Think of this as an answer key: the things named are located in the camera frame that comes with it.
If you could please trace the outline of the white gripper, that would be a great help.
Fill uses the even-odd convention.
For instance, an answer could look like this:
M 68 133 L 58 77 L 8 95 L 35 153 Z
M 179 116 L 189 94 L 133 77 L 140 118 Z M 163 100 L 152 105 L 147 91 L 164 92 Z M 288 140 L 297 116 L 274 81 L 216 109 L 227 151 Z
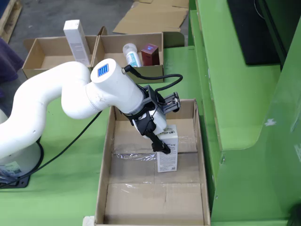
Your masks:
M 130 121 L 131 125 L 144 137 L 152 141 L 153 152 L 170 154 L 171 150 L 157 134 L 164 131 L 167 126 L 166 116 L 158 106 L 142 106 L 136 109 L 122 107 L 119 109 Z

